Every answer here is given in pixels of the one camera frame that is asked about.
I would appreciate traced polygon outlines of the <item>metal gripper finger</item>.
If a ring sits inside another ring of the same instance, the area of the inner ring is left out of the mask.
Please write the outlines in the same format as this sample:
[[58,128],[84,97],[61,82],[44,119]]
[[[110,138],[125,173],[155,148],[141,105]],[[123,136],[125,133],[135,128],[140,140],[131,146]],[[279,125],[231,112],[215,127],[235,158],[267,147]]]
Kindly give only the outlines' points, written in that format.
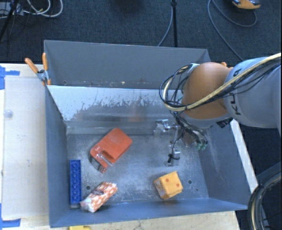
[[172,151],[168,154],[168,159],[164,162],[165,166],[178,166],[181,152],[176,148],[172,148]]
[[159,119],[155,121],[156,127],[153,130],[155,135],[165,134],[168,132],[177,132],[180,130],[180,126],[175,123],[170,123],[169,119]]

